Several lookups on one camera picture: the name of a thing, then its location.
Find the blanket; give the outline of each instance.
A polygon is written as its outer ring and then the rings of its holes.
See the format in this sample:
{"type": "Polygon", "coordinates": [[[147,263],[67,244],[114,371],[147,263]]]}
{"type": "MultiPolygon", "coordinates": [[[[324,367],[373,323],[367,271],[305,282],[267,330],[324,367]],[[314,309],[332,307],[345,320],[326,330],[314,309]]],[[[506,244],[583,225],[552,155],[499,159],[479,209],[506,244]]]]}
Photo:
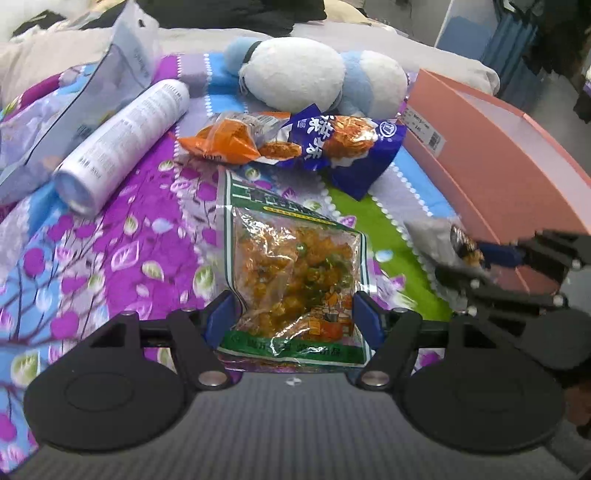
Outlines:
{"type": "MultiPolygon", "coordinates": [[[[110,28],[42,31],[21,43],[0,44],[2,106],[24,90],[72,65],[100,60],[111,35],[110,28]]],[[[267,38],[261,33],[238,28],[158,30],[163,54],[223,51],[240,36],[267,38]]],[[[338,52],[373,50],[392,57],[406,72],[429,70],[485,93],[494,94],[499,89],[497,73],[479,61],[423,45],[384,28],[328,21],[309,22],[296,24],[291,36],[317,40],[338,52]]]]}
{"type": "MultiPolygon", "coordinates": [[[[174,136],[192,135],[213,113],[263,109],[239,96],[221,54],[168,56],[155,82],[179,78],[191,93],[188,113],[120,185],[102,213],[81,218],[51,183],[19,202],[0,223],[0,469],[10,471],[36,442],[22,413],[27,385],[76,343],[123,310],[141,320],[181,307],[203,308],[215,296],[216,166],[184,154],[174,136]]],[[[55,79],[52,85],[59,85],[55,79]]],[[[17,113],[45,95],[27,92],[17,113]]],[[[446,304],[403,227],[410,218],[453,216],[443,196],[404,150],[356,202],[316,173],[250,165],[249,179],[366,232],[378,295],[387,308],[413,308],[444,320],[446,304]]],[[[166,349],[146,356],[171,365],[166,349]]],[[[419,364],[437,352],[421,355],[419,364]]]]}

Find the barcode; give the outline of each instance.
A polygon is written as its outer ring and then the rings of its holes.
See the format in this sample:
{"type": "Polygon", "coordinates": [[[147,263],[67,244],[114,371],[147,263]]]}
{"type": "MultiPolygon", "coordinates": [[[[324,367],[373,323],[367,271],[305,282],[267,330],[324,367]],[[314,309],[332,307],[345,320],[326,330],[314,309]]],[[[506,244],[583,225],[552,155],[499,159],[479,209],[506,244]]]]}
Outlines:
{"type": "Polygon", "coordinates": [[[273,116],[273,115],[257,115],[256,119],[259,120],[260,123],[263,125],[276,125],[281,122],[281,118],[273,116]]]}
{"type": "Polygon", "coordinates": [[[432,148],[433,150],[435,150],[437,148],[437,146],[439,145],[440,141],[441,141],[441,137],[439,136],[439,134],[437,132],[434,132],[433,136],[431,137],[431,140],[429,140],[429,148],[432,148]]]}

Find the stuffed animal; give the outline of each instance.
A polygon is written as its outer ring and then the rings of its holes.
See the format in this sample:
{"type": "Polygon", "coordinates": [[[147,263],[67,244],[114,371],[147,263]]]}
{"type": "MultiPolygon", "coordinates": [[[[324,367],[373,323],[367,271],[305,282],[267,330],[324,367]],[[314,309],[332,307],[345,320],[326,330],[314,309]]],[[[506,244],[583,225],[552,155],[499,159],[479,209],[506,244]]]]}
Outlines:
{"type": "Polygon", "coordinates": [[[307,38],[240,37],[224,52],[226,69],[268,106],[297,113],[315,103],[325,112],[393,118],[408,77],[397,61],[373,51],[339,54],[307,38]]]}

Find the pink box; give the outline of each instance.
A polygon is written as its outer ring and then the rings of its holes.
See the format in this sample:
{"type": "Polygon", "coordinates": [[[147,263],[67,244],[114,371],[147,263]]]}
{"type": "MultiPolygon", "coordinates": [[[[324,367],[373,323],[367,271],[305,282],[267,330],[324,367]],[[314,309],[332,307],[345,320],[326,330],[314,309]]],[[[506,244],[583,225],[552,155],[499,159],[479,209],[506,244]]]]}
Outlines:
{"type": "MultiPolygon", "coordinates": [[[[421,70],[408,102],[444,138],[440,151],[409,133],[404,146],[475,238],[507,243],[536,230],[591,231],[591,179],[519,109],[421,70]]],[[[529,268],[503,271],[505,288],[550,291],[529,268]]]]}

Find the metal screw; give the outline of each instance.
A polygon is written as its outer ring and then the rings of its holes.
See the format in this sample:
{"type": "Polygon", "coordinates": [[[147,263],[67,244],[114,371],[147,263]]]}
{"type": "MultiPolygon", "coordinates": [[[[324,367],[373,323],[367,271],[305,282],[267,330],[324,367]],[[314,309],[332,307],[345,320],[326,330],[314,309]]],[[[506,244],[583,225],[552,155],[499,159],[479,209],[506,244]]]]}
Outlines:
{"type": "Polygon", "coordinates": [[[564,307],[564,297],[562,295],[554,295],[552,303],[554,303],[555,307],[564,307]]]}
{"type": "Polygon", "coordinates": [[[228,380],[228,376],[219,370],[209,370],[199,375],[199,383],[206,387],[219,387],[228,380]]]}
{"type": "Polygon", "coordinates": [[[383,387],[390,382],[390,376],[386,372],[370,370],[361,375],[361,381],[370,387],[383,387]]]}

